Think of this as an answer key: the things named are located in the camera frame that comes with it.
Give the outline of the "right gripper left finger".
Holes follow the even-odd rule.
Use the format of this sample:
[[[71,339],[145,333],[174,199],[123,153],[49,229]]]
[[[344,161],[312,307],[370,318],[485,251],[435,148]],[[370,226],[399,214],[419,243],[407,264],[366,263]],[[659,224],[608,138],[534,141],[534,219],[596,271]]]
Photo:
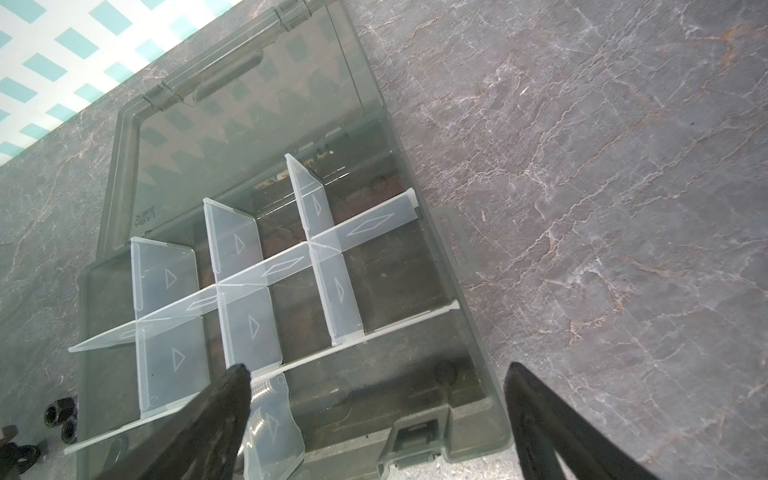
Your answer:
[[[229,367],[101,479],[231,479],[250,415],[251,376]]]

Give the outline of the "grey transparent organizer box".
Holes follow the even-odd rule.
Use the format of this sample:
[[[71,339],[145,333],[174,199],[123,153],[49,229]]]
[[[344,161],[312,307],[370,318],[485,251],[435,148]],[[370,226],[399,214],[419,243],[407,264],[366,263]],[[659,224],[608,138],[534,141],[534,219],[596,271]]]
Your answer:
[[[93,479],[228,367],[245,479],[383,479],[506,449],[460,271],[341,1],[287,1],[121,109],[81,276]]]

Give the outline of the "black nut left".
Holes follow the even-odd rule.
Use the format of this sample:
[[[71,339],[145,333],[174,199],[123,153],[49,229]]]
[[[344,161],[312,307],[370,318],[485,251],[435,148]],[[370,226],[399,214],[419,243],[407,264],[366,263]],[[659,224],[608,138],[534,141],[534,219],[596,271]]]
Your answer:
[[[77,403],[73,397],[59,398],[51,402],[44,410],[43,421],[46,427],[63,425],[76,415]]]

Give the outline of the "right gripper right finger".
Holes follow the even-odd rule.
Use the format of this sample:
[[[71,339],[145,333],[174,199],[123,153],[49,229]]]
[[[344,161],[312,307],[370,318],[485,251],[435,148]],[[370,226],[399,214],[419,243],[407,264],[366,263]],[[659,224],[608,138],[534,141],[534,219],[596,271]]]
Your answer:
[[[504,396],[525,479],[653,479],[539,377],[520,362],[509,365]]]

